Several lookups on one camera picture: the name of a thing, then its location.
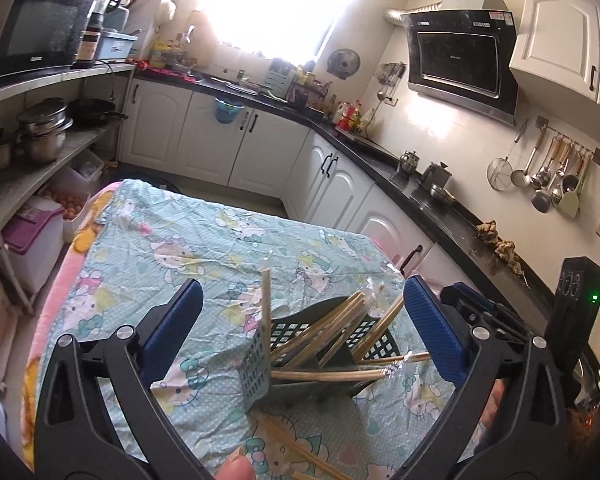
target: green spatula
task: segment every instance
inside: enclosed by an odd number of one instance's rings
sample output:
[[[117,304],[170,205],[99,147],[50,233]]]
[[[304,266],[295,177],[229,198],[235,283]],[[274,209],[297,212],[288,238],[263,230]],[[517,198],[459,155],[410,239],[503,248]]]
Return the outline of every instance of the green spatula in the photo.
[[[587,153],[587,155],[585,155],[584,168],[582,168],[582,176],[578,181],[576,189],[566,192],[558,204],[558,207],[571,218],[575,218],[576,213],[580,208],[580,192],[582,191],[582,186],[584,186],[584,180],[587,177],[590,162],[591,154]]]

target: window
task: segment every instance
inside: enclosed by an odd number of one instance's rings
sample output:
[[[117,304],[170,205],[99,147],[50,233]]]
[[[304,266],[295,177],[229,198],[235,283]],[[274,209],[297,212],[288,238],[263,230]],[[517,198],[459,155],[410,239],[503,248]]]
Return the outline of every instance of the window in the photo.
[[[294,64],[317,59],[351,0],[201,0],[218,40]]]

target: black countertop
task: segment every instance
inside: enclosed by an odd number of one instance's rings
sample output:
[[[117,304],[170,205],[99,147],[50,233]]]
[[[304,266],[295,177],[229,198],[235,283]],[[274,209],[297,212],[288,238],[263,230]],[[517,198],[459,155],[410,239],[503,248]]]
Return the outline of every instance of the black countertop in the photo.
[[[515,276],[477,237],[475,225],[479,220],[474,215],[459,203],[448,207],[434,202],[418,185],[417,178],[409,179],[395,171],[394,160],[353,142],[328,123],[312,121],[280,102],[238,92],[206,76],[203,81],[192,83],[176,76],[144,71],[137,73],[136,78],[230,97],[245,106],[311,127],[371,177],[431,240],[440,245],[485,297],[513,307],[533,330],[544,332],[554,301],[548,287],[525,264],[523,269],[528,285]]]

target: metal screw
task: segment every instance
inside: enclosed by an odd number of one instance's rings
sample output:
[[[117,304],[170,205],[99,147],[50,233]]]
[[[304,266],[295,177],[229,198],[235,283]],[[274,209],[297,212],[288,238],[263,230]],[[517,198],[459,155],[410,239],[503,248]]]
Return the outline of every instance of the metal screw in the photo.
[[[489,331],[483,326],[475,327],[472,334],[476,339],[481,339],[482,341],[489,338]]]
[[[116,337],[118,339],[129,339],[134,334],[134,328],[129,325],[121,326],[116,330]]]
[[[531,341],[534,344],[534,346],[537,346],[538,348],[546,348],[546,341],[544,340],[544,337],[540,337],[539,335],[537,335]]]
[[[58,338],[58,346],[59,346],[60,348],[64,348],[65,346],[69,346],[69,345],[71,344],[71,341],[72,341],[73,339],[74,339],[74,338],[73,338],[73,337],[71,337],[69,334],[64,334],[64,335],[61,335],[61,336]]]

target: kettle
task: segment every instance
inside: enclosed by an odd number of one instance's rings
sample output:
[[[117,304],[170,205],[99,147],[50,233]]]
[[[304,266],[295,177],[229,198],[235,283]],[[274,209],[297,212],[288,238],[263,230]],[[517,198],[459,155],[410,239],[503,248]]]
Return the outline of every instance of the kettle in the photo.
[[[416,152],[404,152],[398,161],[398,173],[407,176],[414,174],[418,169],[419,161],[420,157],[416,155]]]
[[[440,164],[432,162],[420,177],[420,185],[428,190],[431,190],[434,184],[445,187],[446,181],[451,177],[451,172],[446,170],[447,167],[444,162]]]

